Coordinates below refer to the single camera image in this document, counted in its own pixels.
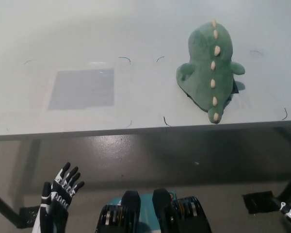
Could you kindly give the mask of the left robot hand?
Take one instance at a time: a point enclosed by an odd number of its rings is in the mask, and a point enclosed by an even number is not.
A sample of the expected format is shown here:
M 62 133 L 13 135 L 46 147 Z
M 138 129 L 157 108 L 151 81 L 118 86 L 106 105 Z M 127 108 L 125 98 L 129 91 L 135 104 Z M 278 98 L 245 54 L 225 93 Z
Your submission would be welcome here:
M 77 191 L 84 186 L 79 182 L 81 173 L 76 166 L 70 169 L 66 163 L 53 182 L 45 182 L 41 203 L 32 229 L 33 233 L 64 233 L 68 219 L 68 208 Z

